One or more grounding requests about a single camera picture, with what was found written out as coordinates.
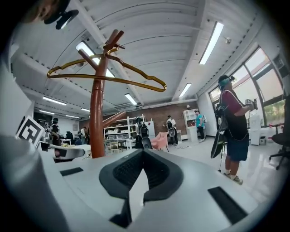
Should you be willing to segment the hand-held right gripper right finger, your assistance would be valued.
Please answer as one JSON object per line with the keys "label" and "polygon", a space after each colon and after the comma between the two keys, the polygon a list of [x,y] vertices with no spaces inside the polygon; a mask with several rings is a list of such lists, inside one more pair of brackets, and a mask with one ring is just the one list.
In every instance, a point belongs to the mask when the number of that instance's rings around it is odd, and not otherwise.
{"label": "hand-held right gripper right finger", "polygon": [[232,224],[208,192],[214,187],[221,187],[247,214],[257,208],[257,201],[242,186],[213,167],[163,151],[154,153],[177,164],[184,179],[179,189],[168,199],[145,203],[132,223],[134,232],[232,230]]}

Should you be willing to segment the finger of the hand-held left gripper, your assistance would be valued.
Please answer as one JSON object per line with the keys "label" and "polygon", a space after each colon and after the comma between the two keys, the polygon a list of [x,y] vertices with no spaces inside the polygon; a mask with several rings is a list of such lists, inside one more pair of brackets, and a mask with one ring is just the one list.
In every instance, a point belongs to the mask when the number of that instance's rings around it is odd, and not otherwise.
{"label": "finger of the hand-held left gripper", "polygon": [[54,148],[55,162],[71,162],[78,158],[91,158],[90,145],[77,145],[72,147],[56,146]]}

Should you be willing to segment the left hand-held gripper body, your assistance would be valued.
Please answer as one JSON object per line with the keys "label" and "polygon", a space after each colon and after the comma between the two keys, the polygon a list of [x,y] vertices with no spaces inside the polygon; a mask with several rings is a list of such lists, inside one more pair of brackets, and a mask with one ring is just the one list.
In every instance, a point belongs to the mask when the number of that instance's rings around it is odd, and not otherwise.
{"label": "left hand-held gripper body", "polygon": [[29,142],[39,151],[48,154],[50,150],[50,134],[31,116],[25,116],[16,133],[16,137]]}

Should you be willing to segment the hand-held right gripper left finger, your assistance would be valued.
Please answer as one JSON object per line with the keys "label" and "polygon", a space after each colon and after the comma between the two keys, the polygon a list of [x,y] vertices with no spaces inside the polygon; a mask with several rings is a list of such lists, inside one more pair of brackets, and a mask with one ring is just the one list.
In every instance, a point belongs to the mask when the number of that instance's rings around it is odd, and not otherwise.
{"label": "hand-held right gripper left finger", "polygon": [[121,213],[124,200],[110,196],[99,181],[103,166],[129,154],[128,151],[96,159],[77,158],[55,163],[49,152],[42,162],[51,191],[71,232],[133,232],[133,223],[123,228],[110,219]]}

